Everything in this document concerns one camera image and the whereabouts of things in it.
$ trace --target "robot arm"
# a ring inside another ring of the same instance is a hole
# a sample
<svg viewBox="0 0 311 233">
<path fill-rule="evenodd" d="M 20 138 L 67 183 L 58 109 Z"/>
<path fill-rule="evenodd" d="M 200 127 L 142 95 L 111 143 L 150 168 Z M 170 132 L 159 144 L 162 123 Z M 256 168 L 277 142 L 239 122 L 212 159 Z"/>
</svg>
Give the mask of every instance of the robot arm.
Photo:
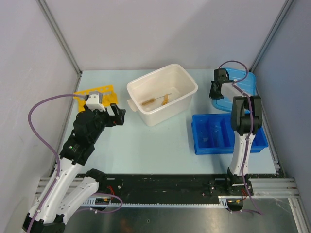
<svg viewBox="0 0 311 233">
<path fill-rule="evenodd" d="M 97 192 L 100 182 L 104 181 L 104 173 L 92 169 L 86 174 L 81 184 L 63 199 L 71 182 L 95 150 L 94 144 L 104 128 L 124 123 L 125 110 L 119 109 L 116 104 L 111 104 L 115 115 L 110 116 L 101 104 L 102 97 L 101 93 L 91 92 L 84 106 L 85 111 L 77 114 L 73 123 L 74 129 L 60 152 L 60 164 L 53 172 L 36 204 L 29 210 L 23 224 L 24 230 L 28 229 L 32 218 L 36 215 L 31 233 L 63 232 L 65 224 L 74 212 L 87 198 Z M 56 173 L 59 168 L 60 173 L 57 177 Z M 49 194 L 44 204 L 38 209 L 47 193 Z"/>
<path fill-rule="evenodd" d="M 251 129 L 250 114 L 245 113 L 245 110 L 249 110 L 249 103 L 247 97 L 244 96 L 234 83 L 229 79 L 229 74 L 226 69 L 214 70 L 214 81 L 212 81 L 212 87 L 209 97 L 212 99 L 222 99 L 224 96 L 228 97 L 232 103 L 231 112 L 231 127 L 235 134 L 235 144 L 233 158 L 228 169 L 230 176 L 241 177 L 248 174 L 248 159 L 250 155 L 251 145 L 257 133 L 262 125 L 261 116 L 261 98 L 259 96 L 251 96 L 252 104 L 252 118 L 253 118 L 253 131 L 249 135 Z M 242 174 L 242 164 L 244 164 L 244 171 Z M 243 185 L 242 182 L 234 182 L 232 186 Z"/>
</svg>

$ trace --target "blue tray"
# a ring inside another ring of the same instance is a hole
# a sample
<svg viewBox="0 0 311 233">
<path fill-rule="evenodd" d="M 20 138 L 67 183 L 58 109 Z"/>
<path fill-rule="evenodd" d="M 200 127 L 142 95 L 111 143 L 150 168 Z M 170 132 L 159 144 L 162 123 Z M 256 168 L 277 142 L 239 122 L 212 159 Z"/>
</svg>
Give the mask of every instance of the blue tray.
<svg viewBox="0 0 311 233">
<path fill-rule="evenodd" d="M 232 80 L 240 80 L 244 78 L 246 71 L 239 70 L 239 69 L 232 69 L 232 68 L 225 68 L 228 73 L 229 77 Z M 241 88 L 243 91 L 247 92 L 250 95 L 255 94 L 255 87 L 256 87 L 256 77 L 252 72 L 248 72 L 246 79 L 237 83 L 238 87 Z M 212 104 L 215 108 L 219 110 L 223 110 L 226 112 L 230 112 L 232 110 L 232 102 L 227 98 L 224 97 L 220 100 L 213 100 Z"/>
<path fill-rule="evenodd" d="M 234 148 L 234 131 L 231 128 L 231 113 L 197 114 L 192 116 L 192 133 L 196 154 L 230 154 Z M 261 127 L 257 131 L 251 153 L 268 147 Z"/>
</svg>

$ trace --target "gray floor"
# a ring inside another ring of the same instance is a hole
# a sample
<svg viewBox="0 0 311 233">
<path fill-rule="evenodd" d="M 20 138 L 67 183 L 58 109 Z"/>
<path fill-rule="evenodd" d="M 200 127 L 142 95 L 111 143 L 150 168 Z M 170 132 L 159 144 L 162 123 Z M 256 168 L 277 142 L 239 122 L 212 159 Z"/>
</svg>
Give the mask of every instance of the gray floor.
<svg viewBox="0 0 311 233">
<path fill-rule="evenodd" d="M 79 212 L 65 233 L 297 233 L 287 199 L 261 199 L 265 213 L 230 214 L 220 208 L 121 208 L 111 214 Z M 249 200 L 244 209 L 253 208 Z"/>
</svg>

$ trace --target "white wall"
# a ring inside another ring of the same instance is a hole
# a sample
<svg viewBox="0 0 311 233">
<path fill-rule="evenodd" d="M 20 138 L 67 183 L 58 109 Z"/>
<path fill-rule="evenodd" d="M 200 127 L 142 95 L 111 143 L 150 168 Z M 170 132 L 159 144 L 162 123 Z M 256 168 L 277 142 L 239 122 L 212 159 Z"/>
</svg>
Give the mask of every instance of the white wall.
<svg viewBox="0 0 311 233">
<path fill-rule="evenodd" d="M 255 70 L 278 156 L 311 219 L 311 1 L 294 4 Z"/>
<path fill-rule="evenodd" d="M 251 66 L 285 0 L 46 0 L 81 70 Z"/>
<path fill-rule="evenodd" d="M 77 75 L 35 0 L 1 1 L 0 31 L 0 232 L 4 232 L 18 205 L 13 225 L 21 227 L 39 178 L 52 162 L 52 153 L 28 126 L 28 111 L 44 98 L 72 93 Z M 35 127 L 54 147 L 68 105 L 69 99 L 55 100 L 34 113 Z"/>
</svg>

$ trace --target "white container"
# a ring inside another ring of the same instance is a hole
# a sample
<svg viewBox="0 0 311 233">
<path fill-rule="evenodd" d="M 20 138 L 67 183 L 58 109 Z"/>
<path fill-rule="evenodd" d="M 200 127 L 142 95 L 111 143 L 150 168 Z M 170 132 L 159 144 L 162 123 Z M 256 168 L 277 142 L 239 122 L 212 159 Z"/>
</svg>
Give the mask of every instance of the white container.
<svg viewBox="0 0 311 233">
<path fill-rule="evenodd" d="M 178 64 L 155 70 L 127 85 L 131 99 L 128 104 L 148 126 L 154 126 L 189 107 L 193 94 L 198 90 L 194 79 Z M 162 106 L 164 98 L 143 106 L 151 98 L 169 94 L 169 102 Z"/>
</svg>

